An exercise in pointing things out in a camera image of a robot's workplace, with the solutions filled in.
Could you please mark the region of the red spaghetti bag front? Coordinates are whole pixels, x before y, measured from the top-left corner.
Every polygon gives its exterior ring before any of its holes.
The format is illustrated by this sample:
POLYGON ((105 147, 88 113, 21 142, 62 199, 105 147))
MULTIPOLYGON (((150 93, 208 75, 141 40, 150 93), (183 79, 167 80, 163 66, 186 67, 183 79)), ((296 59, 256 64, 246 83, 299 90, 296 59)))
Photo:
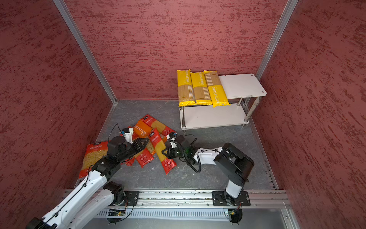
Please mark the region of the red spaghetti bag front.
POLYGON ((146 166, 147 164, 149 164, 154 160, 154 157, 151 155, 148 148, 145 148, 138 154, 134 155, 134 158, 137 160, 141 168, 143 168, 144 166, 146 166))

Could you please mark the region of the red spaghetti bag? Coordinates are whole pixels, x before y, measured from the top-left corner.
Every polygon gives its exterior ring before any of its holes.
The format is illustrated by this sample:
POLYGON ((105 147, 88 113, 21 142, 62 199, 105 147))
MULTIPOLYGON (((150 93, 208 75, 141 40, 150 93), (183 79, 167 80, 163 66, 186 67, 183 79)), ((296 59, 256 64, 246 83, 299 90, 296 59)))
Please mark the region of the red spaghetti bag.
POLYGON ((163 136, 167 136, 170 133, 176 132, 175 130, 171 129, 170 127, 166 126, 165 124, 151 116, 150 114, 146 114, 141 120, 151 128, 156 128, 158 132, 163 136))
POLYGON ((149 134, 149 140, 151 141, 154 150, 163 166, 165 174, 167 175, 172 169, 176 167, 176 162, 163 154, 163 150, 166 149, 166 146, 156 128, 154 128, 149 134))
POLYGON ((146 166, 147 164, 149 164, 154 160, 154 157, 151 155, 148 148, 145 148, 138 154, 134 155, 134 158, 137 160, 141 168, 143 168, 144 166, 146 166))

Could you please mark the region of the yellow spaghetti bag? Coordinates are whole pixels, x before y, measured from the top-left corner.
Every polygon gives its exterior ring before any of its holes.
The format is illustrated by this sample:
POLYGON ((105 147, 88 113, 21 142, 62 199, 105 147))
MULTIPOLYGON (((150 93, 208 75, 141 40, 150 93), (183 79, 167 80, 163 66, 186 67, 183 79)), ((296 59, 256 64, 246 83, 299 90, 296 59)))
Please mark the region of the yellow spaghetti bag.
POLYGON ((196 104, 200 106, 212 105, 204 72, 191 73, 191 79, 196 104))
POLYGON ((177 70, 177 83, 179 107, 196 105, 191 70, 177 70))
POLYGON ((204 71, 213 108, 229 106, 229 102, 217 71, 204 71))

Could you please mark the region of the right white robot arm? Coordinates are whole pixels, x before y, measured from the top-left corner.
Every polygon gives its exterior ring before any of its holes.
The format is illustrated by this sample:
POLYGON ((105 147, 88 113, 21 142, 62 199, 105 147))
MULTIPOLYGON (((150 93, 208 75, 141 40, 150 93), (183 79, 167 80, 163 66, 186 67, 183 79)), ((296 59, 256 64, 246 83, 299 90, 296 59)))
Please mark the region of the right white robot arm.
POLYGON ((254 161, 231 143, 218 148, 199 148, 189 142, 184 135, 170 133, 166 136, 166 149, 162 154, 168 159, 178 158, 194 172, 200 173, 202 165, 217 166, 227 177, 225 191, 213 194, 214 204, 241 207, 240 195, 254 167, 254 161))

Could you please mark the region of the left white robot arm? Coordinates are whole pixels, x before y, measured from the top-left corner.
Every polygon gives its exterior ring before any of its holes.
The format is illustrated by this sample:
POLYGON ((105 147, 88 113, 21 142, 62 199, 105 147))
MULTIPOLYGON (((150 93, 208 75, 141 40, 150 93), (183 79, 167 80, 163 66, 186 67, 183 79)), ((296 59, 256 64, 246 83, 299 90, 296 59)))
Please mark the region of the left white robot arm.
POLYGON ((126 194, 124 187, 111 181, 121 163, 142 152, 147 138, 127 141, 117 136, 108 142, 107 155, 98 160, 86 178, 61 203, 41 219, 33 218, 28 229, 81 229, 109 205, 135 206, 136 196, 126 194))

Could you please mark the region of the orange pasta bag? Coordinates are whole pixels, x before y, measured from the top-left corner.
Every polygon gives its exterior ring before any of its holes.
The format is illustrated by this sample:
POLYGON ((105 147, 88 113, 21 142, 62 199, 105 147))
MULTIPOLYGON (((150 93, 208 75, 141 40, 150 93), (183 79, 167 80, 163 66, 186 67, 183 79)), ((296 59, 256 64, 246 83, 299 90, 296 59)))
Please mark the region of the orange pasta bag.
MULTIPOLYGON (((152 131, 152 128, 147 125, 146 123, 144 123, 141 119, 134 125, 133 127, 133 135, 132 135, 132 140, 136 140, 138 138, 147 138, 147 140, 149 140, 148 138, 148 134, 152 131)), ((148 149, 148 151, 150 152, 151 155, 155 154, 155 150, 154 147, 152 145, 151 142, 147 143, 146 148, 148 149)))

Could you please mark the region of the white two-tier shelf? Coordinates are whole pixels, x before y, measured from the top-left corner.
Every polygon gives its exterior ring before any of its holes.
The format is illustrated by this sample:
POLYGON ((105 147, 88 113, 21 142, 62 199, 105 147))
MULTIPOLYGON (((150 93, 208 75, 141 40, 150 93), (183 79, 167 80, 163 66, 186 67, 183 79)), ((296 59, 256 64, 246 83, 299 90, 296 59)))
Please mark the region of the white two-tier shelf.
POLYGON ((180 108, 180 127, 183 131, 211 127, 249 124, 249 119, 267 95, 254 74, 221 75, 220 80, 228 106, 189 106, 180 108))

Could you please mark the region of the small red macaroni bag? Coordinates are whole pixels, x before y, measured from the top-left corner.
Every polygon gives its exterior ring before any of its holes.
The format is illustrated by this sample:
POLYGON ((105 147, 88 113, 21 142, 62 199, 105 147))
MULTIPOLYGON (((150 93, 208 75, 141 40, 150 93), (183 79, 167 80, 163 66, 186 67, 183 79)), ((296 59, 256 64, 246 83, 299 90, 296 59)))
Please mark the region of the small red macaroni bag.
POLYGON ((132 165, 133 165, 133 163, 134 163, 134 161, 135 161, 135 158, 134 158, 134 157, 132 157, 131 159, 129 159, 129 160, 127 160, 127 161, 125 162, 125 165, 127 165, 127 166, 132 166, 132 165))

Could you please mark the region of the large red macaroni bag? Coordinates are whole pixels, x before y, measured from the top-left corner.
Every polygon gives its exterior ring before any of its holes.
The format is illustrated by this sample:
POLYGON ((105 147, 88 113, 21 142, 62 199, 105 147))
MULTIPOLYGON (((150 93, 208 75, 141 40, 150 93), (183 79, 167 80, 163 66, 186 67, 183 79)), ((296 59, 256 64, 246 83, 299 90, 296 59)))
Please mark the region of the large red macaroni bag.
POLYGON ((107 141, 89 144, 83 158, 83 164, 79 173, 79 178, 86 177, 89 172, 90 166, 94 165, 98 160, 107 155, 107 151, 107 141))

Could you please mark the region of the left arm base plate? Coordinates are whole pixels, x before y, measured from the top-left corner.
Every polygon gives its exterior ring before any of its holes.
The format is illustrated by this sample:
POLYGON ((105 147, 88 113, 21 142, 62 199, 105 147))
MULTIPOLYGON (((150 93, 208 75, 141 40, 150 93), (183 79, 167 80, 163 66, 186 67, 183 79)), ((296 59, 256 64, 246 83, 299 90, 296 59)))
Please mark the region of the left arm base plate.
POLYGON ((114 206, 136 206, 139 198, 139 191, 119 191, 114 194, 114 206))

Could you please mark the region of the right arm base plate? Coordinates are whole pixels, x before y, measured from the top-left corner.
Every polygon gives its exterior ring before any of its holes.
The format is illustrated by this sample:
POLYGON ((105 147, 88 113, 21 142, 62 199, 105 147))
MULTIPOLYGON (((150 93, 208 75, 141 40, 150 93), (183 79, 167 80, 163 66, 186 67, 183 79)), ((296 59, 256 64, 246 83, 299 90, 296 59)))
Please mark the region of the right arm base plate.
POLYGON ((233 198, 225 191, 213 191, 212 192, 213 205, 218 206, 231 206, 231 207, 249 207, 251 206, 249 194, 246 191, 241 191, 237 198, 233 198))

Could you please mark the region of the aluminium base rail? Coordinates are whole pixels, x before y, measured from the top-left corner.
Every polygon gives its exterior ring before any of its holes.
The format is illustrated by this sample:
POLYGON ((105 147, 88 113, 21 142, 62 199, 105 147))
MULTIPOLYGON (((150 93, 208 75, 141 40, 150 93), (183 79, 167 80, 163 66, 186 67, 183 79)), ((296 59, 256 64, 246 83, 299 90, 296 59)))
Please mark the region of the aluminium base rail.
MULTIPOLYGON (((231 206, 213 205, 214 190, 139 190, 137 208, 237 208, 231 206)), ((290 209, 292 205, 284 190, 247 190, 251 206, 243 209, 290 209)))

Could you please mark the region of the left aluminium corner post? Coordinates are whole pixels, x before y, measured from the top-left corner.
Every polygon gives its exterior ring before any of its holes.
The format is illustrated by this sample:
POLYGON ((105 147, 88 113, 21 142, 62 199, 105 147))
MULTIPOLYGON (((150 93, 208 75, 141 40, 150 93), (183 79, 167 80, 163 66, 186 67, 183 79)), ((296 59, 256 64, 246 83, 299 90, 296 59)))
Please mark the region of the left aluminium corner post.
POLYGON ((105 92, 107 93, 108 97, 110 98, 113 106, 117 105, 117 97, 115 96, 112 88, 110 87, 105 75, 103 74, 100 66, 98 65, 94 55, 92 54, 90 48, 87 45, 81 31, 79 30, 75 20, 73 19, 65 1, 62 0, 53 0, 56 8, 58 9, 59 13, 61 14, 62 18, 64 19, 66 25, 68 26, 70 32, 72 33, 74 39, 78 43, 79 47, 81 48, 84 56, 86 57, 89 65, 93 69, 94 73, 96 74, 97 78, 99 79, 102 87, 104 88, 105 92))

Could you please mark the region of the aluminium corner post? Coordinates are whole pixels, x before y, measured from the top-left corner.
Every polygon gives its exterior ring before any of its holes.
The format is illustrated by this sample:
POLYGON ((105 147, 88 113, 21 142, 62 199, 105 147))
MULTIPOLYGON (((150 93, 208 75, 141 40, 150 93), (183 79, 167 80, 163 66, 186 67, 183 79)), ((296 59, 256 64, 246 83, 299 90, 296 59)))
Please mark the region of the aluminium corner post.
POLYGON ((263 59, 261 61, 261 64, 256 72, 256 78, 260 80, 262 78, 263 73, 266 70, 266 67, 282 37, 283 32, 285 31, 285 28, 298 4, 298 0, 288 0, 285 8, 281 14, 281 17, 277 23, 277 26, 275 28, 275 31, 272 35, 272 38, 270 40, 270 43, 266 49, 266 52, 263 56, 263 59))
POLYGON ((94 73, 96 74, 97 78, 99 79, 102 87, 104 88, 105 92, 107 93, 108 97, 110 98, 113 106, 117 105, 117 97, 115 96, 112 88, 110 87, 105 75, 103 74, 100 66, 98 65, 94 55, 92 54, 90 48, 87 45, 81 31, 79 30, 75 20, 73 19, 65 1, 62 0, 53 0, 56 8, 58 9, 59 13, 61 14, 62 18, 64 19, 66 25, 68 26, 70 32, 72 33, 74 39, 78 43, 79 47, 81 48, 84 56, 86 57, 89 65, 93 69, 94 73))

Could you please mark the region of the right aluminium corner post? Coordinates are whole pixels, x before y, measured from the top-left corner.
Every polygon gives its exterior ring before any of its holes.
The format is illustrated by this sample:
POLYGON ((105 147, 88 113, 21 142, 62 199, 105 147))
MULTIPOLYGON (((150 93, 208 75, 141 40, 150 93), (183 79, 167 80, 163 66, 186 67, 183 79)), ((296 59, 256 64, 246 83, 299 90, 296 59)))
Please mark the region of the right aluminium corner post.
POLYGON ((285 8, 281 14, 281 17, 277 23, 277 26, 275 28, 275 31, 272 35, 272 38, 270 40, 270 43, 266 49, 266 52, 263 56, 263 59, 261 61, 261 64, 256 72, 256 78, 260 80, 262 78, 263 73, 266 70, 266 67, 282 37, 283 32, 285 31, 285 28, 298 4, 298 0, 288 0, 285 8))

